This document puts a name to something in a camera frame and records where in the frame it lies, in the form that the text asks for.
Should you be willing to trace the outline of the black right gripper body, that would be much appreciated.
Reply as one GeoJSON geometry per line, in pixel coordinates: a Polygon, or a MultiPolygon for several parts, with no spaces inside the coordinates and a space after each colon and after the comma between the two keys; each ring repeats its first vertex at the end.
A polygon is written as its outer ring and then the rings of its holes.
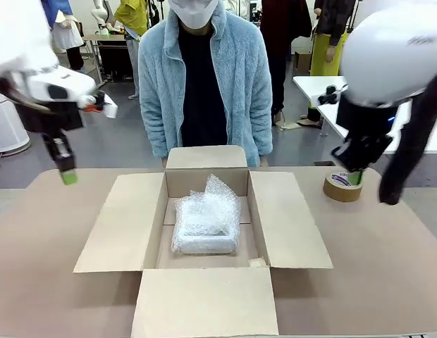
{"type": "Polygon", "coordinates": [[[397,107],[358,106],[342,94],[338,105],[337,125],[348,131],[347,138],[388,134],[395,122],[397,107]]]}

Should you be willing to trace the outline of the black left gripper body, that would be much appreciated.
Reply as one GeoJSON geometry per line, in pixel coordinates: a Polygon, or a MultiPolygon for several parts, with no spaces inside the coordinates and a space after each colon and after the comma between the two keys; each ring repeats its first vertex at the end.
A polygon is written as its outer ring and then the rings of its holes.
{"type": "Polygon", "coordinates": [[[29,132],[44,134],[70,131],[83,127],[79,108],[74,102],[49,102],[42,104],[46,111],[14,104],[20,120],[29,132]]]}

